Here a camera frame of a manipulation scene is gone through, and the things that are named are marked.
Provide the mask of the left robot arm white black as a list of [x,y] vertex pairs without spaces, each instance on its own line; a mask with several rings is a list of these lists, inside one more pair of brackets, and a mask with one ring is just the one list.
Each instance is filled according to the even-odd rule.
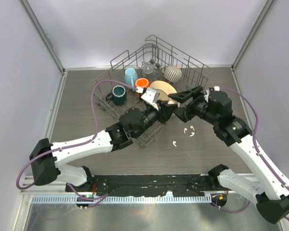
[[151,105],[146,105],[144,111],[129,108],[117,123],[96,135],[57,143],[50,143],[47,138],[39,140],[29,156],[34,184],[43,186],[58,180],[88,192],[93,186],[91,172],[87,167],[70,166],[69,162],[124,149],[156,122],[167,123],[177,108],[174,101],[159,100],[157,108]]

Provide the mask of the dark green mug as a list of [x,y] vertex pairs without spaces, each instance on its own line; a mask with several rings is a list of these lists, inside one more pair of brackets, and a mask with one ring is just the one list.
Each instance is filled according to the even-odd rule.
[[124,105],[127,100],[126,89],[122,85],[116,85],[105,97],[106,101],[111,101],[116,106]]

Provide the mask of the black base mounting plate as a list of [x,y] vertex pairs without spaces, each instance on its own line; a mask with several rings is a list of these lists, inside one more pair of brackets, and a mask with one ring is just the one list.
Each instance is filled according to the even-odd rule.
[[85,186],[75,187],[77,192],[96,192],[117,197],[202,196],[206,191],[226,191],[208,175],[95,175]]

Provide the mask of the orange mug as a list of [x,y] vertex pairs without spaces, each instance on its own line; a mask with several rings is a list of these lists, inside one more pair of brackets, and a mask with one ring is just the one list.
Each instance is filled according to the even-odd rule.
[[135,81],[136,88],[148,88],[150,86],[150,82],[147,78],[139,78]]

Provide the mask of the aluminium frame post left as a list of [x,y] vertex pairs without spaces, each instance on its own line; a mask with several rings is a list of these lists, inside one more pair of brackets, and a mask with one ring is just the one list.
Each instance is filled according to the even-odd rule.
[[34,29],[36,30],[38,36],[40,37],[42,43],[44,44],[46,50],[48,51],[50,57],[54,61],[56,67],[60,71],[61,74],[65,72],[65,68],[62,65],[62,62],[53,46],[53,43],[51,42],[49,36],[43,29],[42,25],[40,24],[36,14],[34,13],[31,5],[27,0],[19,0],[19,3],[21,4],[22,8],[24,9],[25,13],[27,14],[29,20],[31,21]]

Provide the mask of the beige plate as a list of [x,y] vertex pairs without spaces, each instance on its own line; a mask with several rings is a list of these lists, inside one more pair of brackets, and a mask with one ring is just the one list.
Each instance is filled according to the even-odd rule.
[[159,99],[162,101],[169,101],[171,100],[168,97],[168,94],[177,93],[177,90],[169,83],[161,80],[153,81],[150,84],[150,87],[155,88],[160,92]]

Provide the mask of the light blue mug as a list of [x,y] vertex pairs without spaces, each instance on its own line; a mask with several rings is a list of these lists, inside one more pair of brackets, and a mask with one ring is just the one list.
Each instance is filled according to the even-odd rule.
[[135,69],[133,69],[133,68],[126,69],[125,74],[124,74],[124,79],[125,79],[125,84],[127,84],[133,88],[136,88],[135,82],[138,79],[138,74],[137,74]]

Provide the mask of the aluminium frame post right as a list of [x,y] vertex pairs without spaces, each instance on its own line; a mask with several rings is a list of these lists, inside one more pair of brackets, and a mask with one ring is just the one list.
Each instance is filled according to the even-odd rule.
[[258,31],[260,30],[263,22],[267,18],[268,14],[270,13],[271,9],[273,8],[274,4],[276,3],[276,0],[266,0],[264,6],[262,7],[259,15],[257,16],[248,36],[246,37],[238,55],[236,56],[231,68],[233,71],[235,71],[241,62],[243,56],[245,55],[247,49],[253,42],[254,38],[256,37]]

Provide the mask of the clear glass cup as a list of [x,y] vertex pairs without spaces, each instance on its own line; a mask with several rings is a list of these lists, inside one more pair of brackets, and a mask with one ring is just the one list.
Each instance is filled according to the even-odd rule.
[[157,80],[156,71],[151,63],[143,64],[142,77],[148,79],[150,82]]

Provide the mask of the aluminium frame post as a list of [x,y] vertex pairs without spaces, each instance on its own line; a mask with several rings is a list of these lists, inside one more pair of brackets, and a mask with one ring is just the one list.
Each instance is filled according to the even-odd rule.
[[22,8],[24,9],[25,13],[27,14],[29,20],[31,21],[34,29],[36,30],[38,36],[40,37],[42,43],[44,44],[46,50],[48,51],[50,57],[54,61],[56,67],[60,71],[61,74],[65,72],[65,68],[62,65],[62,62],[53,46],[53,43],[51,42],[49,36],[43,29],[42,25],[40,24],[36,14],[34,13],[31,5],[27,0],[19,0],[19,3],[21,4]]
[[245,55],[247,49],[253,42],[254,38],[256,37],[258,31],[260,30],[263,22],[267,18],[268,14],[270,13],[271,9],[273,8],[274,4],[276,3],[276,0],[266,0],[264,6],[262,7],[259,15],[257,16],[248,36],[246,37],[238,55],[236,56],[231,68],[233,71],[235,71],[241,62],[243,56]]

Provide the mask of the striped ceramic mug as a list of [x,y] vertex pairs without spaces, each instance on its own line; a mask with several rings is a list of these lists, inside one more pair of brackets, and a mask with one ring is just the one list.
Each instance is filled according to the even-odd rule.
[[162,73],[166,80],[172,83],[177,83],[182,77],[181,69],[176,66],[166,66],[162,68]]

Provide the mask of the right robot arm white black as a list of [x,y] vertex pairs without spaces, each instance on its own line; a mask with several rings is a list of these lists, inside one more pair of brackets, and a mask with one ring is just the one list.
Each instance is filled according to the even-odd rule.
[[179,103],[188,101],[174,114],[183,122],[195,116],[213,126],[215,135],[245,162],[258,183],[246,179],[225,165],[218,165],[208,174],[208,185],[213,190],[227,188],[253,203],[260,215],[276,224],[289,214],[289,179],[269,159],[256,140],[256,129],[235,116],[232,100],[218,87],[203,92],[198,86],[192,90],[168,95]]

